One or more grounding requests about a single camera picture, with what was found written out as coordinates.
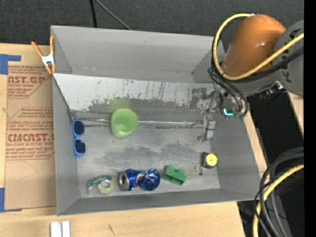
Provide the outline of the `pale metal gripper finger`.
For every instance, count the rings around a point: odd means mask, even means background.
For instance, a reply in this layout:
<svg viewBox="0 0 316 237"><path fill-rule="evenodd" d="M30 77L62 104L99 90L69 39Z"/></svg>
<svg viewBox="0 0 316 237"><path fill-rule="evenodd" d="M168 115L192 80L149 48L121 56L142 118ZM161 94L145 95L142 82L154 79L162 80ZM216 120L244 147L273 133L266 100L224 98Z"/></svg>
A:
<svg viewBox="0 0 316 237"><path fill-rule="evenodd" d="M192 89L190 110L209 112L211 110L212 99L213 91L209 91L206 88L194 88Z"/></svg>
<svg viewBox="0 0 316 237"><path fill-rule="evenodd" d="M214 120L213 116L204 116L202 124L202 134L197 137L197 140L199 142L211 140L214 135L216 121Z"/></svg>

